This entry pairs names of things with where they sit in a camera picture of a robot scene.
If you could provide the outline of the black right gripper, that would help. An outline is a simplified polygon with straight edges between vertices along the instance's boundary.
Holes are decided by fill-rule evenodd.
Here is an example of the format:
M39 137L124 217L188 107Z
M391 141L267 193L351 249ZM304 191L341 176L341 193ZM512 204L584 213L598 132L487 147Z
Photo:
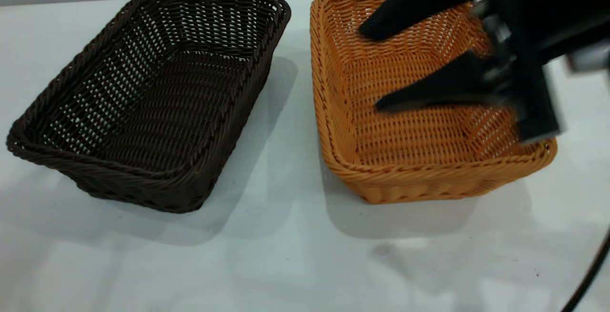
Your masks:
M359 27L385 41L418 22L470 0L386 0ZM469 50L449 64L375 103L396 114L439 106L503 106L517 112L522 143L560 134L561 125L543 67L566 56L575 73L609 70L609 0L476 0L490 59Z

